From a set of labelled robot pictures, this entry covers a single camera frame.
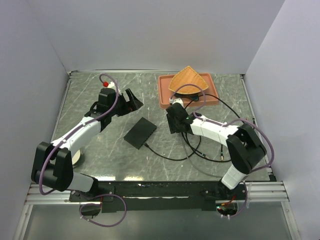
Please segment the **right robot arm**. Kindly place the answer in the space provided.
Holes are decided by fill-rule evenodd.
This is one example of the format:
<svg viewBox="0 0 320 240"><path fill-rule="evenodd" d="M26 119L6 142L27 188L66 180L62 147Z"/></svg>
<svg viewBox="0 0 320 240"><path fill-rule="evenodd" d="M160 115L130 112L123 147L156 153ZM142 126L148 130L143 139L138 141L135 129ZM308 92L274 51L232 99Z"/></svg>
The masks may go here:
<svg viewBox="0 0 320 240"><path fill-rule="evenodd" d="M180 103L166 109L169 130L201 136L228 148L231 166L221 178L218 193L223 199L236 194L236 187L265 157L267 150L248 123L240 126L213 121L199 113L188 114Z"/></svg>

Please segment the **black network switch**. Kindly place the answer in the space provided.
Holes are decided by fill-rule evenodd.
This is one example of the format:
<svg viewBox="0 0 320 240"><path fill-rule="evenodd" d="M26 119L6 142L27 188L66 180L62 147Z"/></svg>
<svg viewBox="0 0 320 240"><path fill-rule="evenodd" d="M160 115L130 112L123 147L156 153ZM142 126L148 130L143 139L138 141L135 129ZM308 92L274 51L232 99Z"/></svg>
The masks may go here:
<svg viewBox="0 0 320 240"><path fill-rule="evenodd" d="M123 139L139 150L156 129L157 126L155 124L144 117L141 117L140 120L123 137Z"/></svg>

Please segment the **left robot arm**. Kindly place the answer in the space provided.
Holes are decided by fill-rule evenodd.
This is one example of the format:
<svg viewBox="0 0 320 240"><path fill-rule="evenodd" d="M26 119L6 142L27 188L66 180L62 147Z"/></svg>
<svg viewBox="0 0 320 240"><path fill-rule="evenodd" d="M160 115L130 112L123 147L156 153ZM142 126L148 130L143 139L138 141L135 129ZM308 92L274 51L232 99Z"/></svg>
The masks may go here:
<svg viewBox="0 0 320 240"><path fill-rule="evenodd" d="M102 132L113 116L124 116L140 109L143 103L132 91L126 89L129 100L113 88L102 88L98 100L82 120L69 132L51 143L41 142L35 151L31 180L40 187L53 191L80 191L87 201L94 201L99 195L99 181L89 175L74 172L72 158L90 140Z"/></svg>

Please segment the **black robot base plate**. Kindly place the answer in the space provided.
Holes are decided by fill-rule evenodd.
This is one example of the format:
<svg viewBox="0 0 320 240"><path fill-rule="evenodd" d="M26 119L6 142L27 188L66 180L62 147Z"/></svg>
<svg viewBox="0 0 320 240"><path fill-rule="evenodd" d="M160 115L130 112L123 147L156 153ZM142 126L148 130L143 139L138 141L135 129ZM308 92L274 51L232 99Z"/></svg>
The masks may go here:
<svg viewBox="0 0 320 240"><path fill-rule="evenodd" d="M101 181L95 195L70 194L72 203L101 205L102 213L117 211L193 210L215 211L219 201L242 201L243 184L229 190L219 181Z"/></svg>

